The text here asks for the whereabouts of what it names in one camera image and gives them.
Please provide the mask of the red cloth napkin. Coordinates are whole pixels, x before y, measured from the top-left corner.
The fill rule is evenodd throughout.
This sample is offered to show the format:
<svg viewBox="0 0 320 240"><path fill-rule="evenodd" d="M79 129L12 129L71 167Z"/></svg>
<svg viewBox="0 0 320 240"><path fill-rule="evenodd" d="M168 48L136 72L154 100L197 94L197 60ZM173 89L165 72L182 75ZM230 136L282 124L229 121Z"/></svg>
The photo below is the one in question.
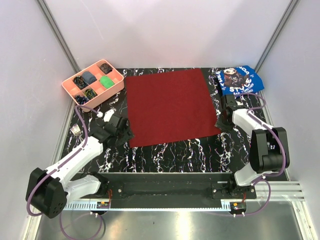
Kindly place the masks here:
<svg viewBox="0 0 320 240"><path fill-rule="evenodd" d="M199 68L125 78L130 147L220 134L216 109Z"/></svg>

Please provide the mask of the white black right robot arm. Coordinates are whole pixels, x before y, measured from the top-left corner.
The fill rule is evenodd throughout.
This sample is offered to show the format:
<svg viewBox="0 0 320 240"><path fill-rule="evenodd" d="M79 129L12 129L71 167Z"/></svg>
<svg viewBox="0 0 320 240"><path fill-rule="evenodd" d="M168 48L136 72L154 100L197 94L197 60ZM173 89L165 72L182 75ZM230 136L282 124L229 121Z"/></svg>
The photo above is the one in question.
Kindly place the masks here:
<svg viewBox="0 0 320 240"><path fill-rule="evenodd" d="M222 132L230 132L235 126L241 128L251 139L249 163L231 174L226 192L232 198L242 197L251 186L263 177L277 177L290 165L287 132L274 127L254 114L255 108L245 108L234 95L220 99L222 112L215 126Z"/></svg>

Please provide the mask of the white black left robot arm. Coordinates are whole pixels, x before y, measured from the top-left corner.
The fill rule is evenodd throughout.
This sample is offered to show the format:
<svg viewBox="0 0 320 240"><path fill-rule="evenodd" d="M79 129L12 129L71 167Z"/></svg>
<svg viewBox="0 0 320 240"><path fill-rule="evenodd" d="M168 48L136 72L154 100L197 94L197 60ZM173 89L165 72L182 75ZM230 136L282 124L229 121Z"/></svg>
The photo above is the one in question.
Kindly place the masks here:
<svg viewBox="0 0 320 240"><path fill-rule="evenodd" d="M124 144L134 136L130 121L111 112L98 119L87 136L61 160L41 169L37 167L29 176L26 202L28 214L35 207L40 215L49 219L58 216L66 205L88 195L103 198L108 193L108 179L97 172L74 180L74 176L91 160L106 149Z"/></svg>

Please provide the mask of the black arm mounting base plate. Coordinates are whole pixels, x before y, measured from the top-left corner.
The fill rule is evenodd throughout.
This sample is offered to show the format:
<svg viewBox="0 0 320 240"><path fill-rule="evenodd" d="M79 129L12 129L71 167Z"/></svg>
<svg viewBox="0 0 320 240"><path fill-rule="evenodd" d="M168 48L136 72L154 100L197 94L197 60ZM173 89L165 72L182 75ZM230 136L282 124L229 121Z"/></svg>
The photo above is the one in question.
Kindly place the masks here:
<svg viewBox="0 0 320 240"><path fill-rule="evenodd" d="M254 200L247 186L229 193L229 173L102 173L112 191L111 209L120 211L213 210L225 201Z"/></svg>

